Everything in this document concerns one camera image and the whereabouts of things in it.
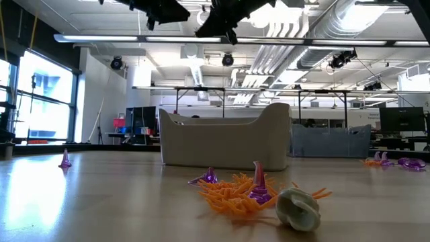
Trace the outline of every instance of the purple plastic piece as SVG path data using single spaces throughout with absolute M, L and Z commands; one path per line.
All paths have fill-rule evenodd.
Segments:
M 256 199 L 258 204 L 262 205 L 268 202 L 271 199 L 271 196 L 267 193 L 265 180 L 264 180 L 263 165 L 259 161 L 254 161 L 254 165 L 255 165 L 254 184 L 257 184 L 257 186 L 249 194 L 249 197 Z
M 388 165 L 394 165 L 393 162 L 389 161 L 387 158 L 387 152 L 382 153 L 382 160 L 381 165 L 388 166 Z
M 381 158 L 379 157 L 379 151 L 376 151 L 374 161 L 381 161 Z
M 204 180 L 207 183 L 210 183 L 210 184 L 215 184 L 215 183 L 218 182 L 218 178 L 216 177 L 214 168 L 209 167 L 208 171 L 205 172 L 205 174 L 203 174 L 203 175 L 201 175 L 201 176 L 199 176 L 197 178 L 192 179 L 191 181 L 188 182 L 188 184 L 191 185 L 191 186 L 197 186 L 197 183 L 201 179 Z
M 420 159 L 413 158 L 401 158 L 398 160 L 398 164 L 404 168 L 420 170 L 424 168 L 427 164 Z
M 69 161 L 69 154 L 67 153 L 67 149 L 64 149 L 64 153 L 62 154 L 62 161 L 58 167 L 67 168 L 71 166 L 72 166 L 72 163 L 70 163 Z

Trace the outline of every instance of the security camera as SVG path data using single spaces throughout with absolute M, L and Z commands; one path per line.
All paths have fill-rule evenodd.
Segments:
M 110 67 L 115 71 L 123 69 L 125 65 L 122 62 L 122 56 L 114 56 L 114 59 L 110 63 Z
M 234 63 L 233 56 L 230 53 L 226 53 L 222 58 L 222 65 L 225 67 L 231 67 Z

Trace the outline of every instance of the desk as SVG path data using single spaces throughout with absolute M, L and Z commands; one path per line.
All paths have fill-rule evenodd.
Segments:
M 142 140 L 142 139 L 144 140 L 144 143 L 146 145 L 153 144 L 153 141 L 151 140 L 151 137 L 148 134 L 130 134 L 130 133 L 121 134 L 121 133 L 115 133 L 115 132 L 107 132 L 105 134 L 107 134 L 110 138 L 114 139 L 114 144 L 115 144 L 115 138 L 120 138 L 121 145 L 128 144 L 129 141 L 131 145 L 141 144 L 139 140 Z

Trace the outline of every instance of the fluorescent light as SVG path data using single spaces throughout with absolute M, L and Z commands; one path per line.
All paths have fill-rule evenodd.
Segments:
M 226 91 L 261 91 L 260 88 L 226 88 Z
M 70 41 L 137 41 L 137 36 L 62 36 Z
M 352 51 L 352 50 L 354 50 L 354 47 L 309 46 L 309 50 L 340 50 L 340 51 Z
M 221 43 L 221 38 L 197 38 L 197 37 L 146 37 L 147 42 L 199 42 L 199 43 Z
M 299 89 L 267 89 L 266 91 L 299 92 Z
M 304 40 L 293 38 L 237 38 L 239 44 L 303 44 Z
M 361 45 L 375 45 L 375 46 L 383 46 L 387 43 L 387 41 L 383 40 L 314 40 L 312 44 L 340 44 L 346 46 L 361 46 Z
M 132 87 L 133 89 L 147 89 L 147 90 L 174 90 L 174 87 Z
M 395 46 L 428 46 L 427 41 L 397 41 Z

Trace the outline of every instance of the wall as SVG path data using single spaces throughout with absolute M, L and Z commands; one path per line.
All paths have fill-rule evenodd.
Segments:
M 77 97 L 76 142 L 86 142 L 93 130 L 103 97 L 101 110 L 101 132 L 104 144 L 112 144 L 106 132 L 113 132 L 114 118 L 126 109 L 126 80 L 92 57 L 87 48 L 81 49 L 80 70 Z M 97 144 L 97 126 L 90 142 Z

